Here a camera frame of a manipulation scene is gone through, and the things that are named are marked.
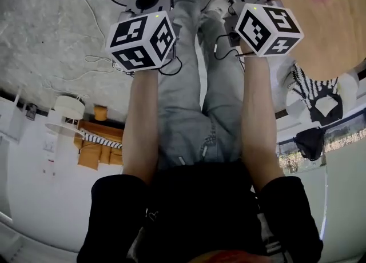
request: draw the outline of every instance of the grey marble floor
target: grey marble floor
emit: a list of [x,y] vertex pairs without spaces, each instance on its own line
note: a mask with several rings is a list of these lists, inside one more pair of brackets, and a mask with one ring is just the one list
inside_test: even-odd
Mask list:
[[[123,7],[109,0],[87,0],[96,14],[104,36],[117,22]],[[201,0],[205,6],[208,0]],[[0,87],[9,93],[23,87],[22,98],[44,109],[54,105],[55,96],[48,87],[88,95],[86,111],[94,104],[107,106],[109,118],[124,121],[128,110],[132,79],[112,71],[106,61],[87,63],[86,55],[108,57],[104,37],[83,0],[0,0]]]

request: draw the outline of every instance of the black sleeve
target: black sleeve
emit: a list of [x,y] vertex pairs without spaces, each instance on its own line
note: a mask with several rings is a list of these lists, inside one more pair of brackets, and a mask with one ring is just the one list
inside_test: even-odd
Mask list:
[[78,263],[125,261],[146,216],[147,191],[141,179],[124,174],[94,184],[89,229]]
[[262,189],[258,198],[271,232],[293,261],[318,262],[323,242],[319,239],[301,179],[277,178]]

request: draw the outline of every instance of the black and white marker cube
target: black and white marker cube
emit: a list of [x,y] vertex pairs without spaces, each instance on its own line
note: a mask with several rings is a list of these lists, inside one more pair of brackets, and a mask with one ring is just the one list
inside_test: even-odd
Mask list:
[[258,57],[286,55],[304,38],[289,9],[250,3],[245,4],[235,31]]
[[176,36],[166,11],[112,25],[106,51],[125,71],[161,68]]

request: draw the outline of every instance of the white cable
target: white cable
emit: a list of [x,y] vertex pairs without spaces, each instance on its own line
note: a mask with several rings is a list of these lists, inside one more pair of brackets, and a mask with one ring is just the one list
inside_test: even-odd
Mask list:
[[89,95],[87,95],[87,94],[80,94],[80,93],[77,93],[77,92],[70,92],[70,91],[62,91],[62,90],[57,90],[57,89],[55,89],[55,88],[53,88],[52,87],[52,84],[51,84],[51,82],[48,80],[48,79],[45,79],[45,82],[46,82],[46,84],[48,85],[48,87],[47,86],[45,86],[43,83],[41,83],[42,84],[42,87],[43,88],[45,88],[45,89],[51,89],[52,91],[54,91],[54,92],[57,92],[57,93],[69,93],[69,94],[74,94],[74,95],[77,95],[77,98],[79,98],[79,99],[81,99],[81,100],[83,100],[84,98],[89,98]]
[[104,46],[105,46],[105,36],[104,36],[104,33],[102,32],[101,28],[99,27],[99,24],[98,24],[98,21],[97,21],[97,17],[92,9],[92,7],[90,7],[89,3],[87,0],[84,0],[84,2],[87,4],[87,6],[89,7],[90,11],[91,11],[91,14],[93,15],[93,18],[94,18],[94,21],[96,22],[97,24],[97,27],[99,29],[99,32],[101,33],[101,35],[103,36],[103,40],[104,40]]
[[[85,3],[87,4],[87,6],[89,7],[89,10],[90,10],[91,14],[93,15],[94,21],[95,21],[95,23],[96,23],[96,25],[97,25],[97,27],[98,27],[99,32],[100,32],[100,33],[101,33],[101,35],[103,36],[103,46],[105,46],[105,45],[106,45],[106,39],[105,39],[104,33],[102,32],[102,30],[101,30],[101,28],[100,28],[100,26],[99,26],[99,24],[98,24],[97,17],[96,17],[96,15],[95,15],[95,13],[94,13],[94,11],[93,11],[92,7],[91,7],[91,6],[90,6],[90,4],[88,3],[88,1],[87,1],[87,0],[84,0],[84,1],[85,1]],[[94,58],[94,59],[96,59],[96,60],[95,60],[95,61],[90,61],[90,60],[88,60],[89,58]],[[85,72],[85,73],[81,74],[79,77],[74,78],[74,79],[64,79],[64,78],[59,77],[59,76],[53,76],[53,77],[54,77],[54,78],[56,78],[56,79],[60,79],[60,80],[62,80],[62,81],[65,81],[65,82],[71,82],[71,81],[79,80],[79,79],[81,79],[82,77],[84,77],[85,75],[90,74],[90,73],[106,73],[106,74],[110,74],[110,73],[114,73],[114,72],[117,70],[117,69],[116,69],[116,67],[113,65],[113,61],[112,61],[110,58],[98,57],[98,56],[96,56],[96,55],[87,55],[87,56],[85,56],[84,61],[85,61],[86,63],[97,63],[97,62],[99,62],[99,61],[106,61],[106,62],[109,62],[109,63],[111,63],[111,64],[112,64],[113,71],[91,70],[91,71],[87,71],[87,72]]]

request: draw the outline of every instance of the white sneaker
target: white sneaker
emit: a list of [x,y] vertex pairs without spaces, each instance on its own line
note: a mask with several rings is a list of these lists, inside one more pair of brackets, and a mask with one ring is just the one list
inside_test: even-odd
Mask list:
[[211,0],[205,11],[216,11],[221,18],[224,18],[229,13],[229,3],[227,0]]

